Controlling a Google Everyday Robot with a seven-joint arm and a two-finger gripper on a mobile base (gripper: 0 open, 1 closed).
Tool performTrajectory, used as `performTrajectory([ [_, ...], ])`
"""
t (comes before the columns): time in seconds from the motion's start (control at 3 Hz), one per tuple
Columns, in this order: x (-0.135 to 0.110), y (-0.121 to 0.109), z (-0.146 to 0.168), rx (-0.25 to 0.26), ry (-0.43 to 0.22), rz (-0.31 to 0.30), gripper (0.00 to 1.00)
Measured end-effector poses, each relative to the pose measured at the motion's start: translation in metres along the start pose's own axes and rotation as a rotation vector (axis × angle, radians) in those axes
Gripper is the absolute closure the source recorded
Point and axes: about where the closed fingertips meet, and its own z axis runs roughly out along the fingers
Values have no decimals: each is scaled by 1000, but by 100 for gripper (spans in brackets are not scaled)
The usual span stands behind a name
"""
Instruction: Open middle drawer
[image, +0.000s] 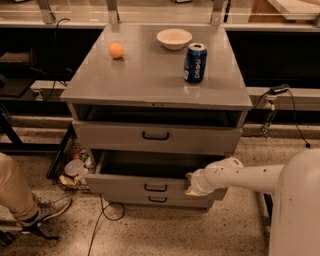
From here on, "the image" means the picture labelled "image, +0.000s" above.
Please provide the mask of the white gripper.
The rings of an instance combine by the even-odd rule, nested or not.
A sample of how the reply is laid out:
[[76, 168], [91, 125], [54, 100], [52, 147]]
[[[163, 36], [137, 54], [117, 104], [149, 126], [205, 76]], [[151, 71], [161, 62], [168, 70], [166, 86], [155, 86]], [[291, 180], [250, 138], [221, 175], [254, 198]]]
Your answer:
[[187, 173], [185, 179], [185, 184], [189, 187], [185, 190], [186, 195], [206, 196], [214, 191], [214, 187], [208, 182], [203, 169]]

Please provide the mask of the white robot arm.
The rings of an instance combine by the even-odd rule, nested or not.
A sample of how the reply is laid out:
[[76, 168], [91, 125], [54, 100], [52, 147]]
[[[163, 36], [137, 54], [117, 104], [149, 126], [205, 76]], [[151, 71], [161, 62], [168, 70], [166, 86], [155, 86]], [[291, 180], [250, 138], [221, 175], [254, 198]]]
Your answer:
[[241, 187], [273, 197], [268, 256], [320, 256], [320, 149], [307, 149], [283, 165], [245, 167], [230, 157], [187, 175], [186, 193], [206, 196]]

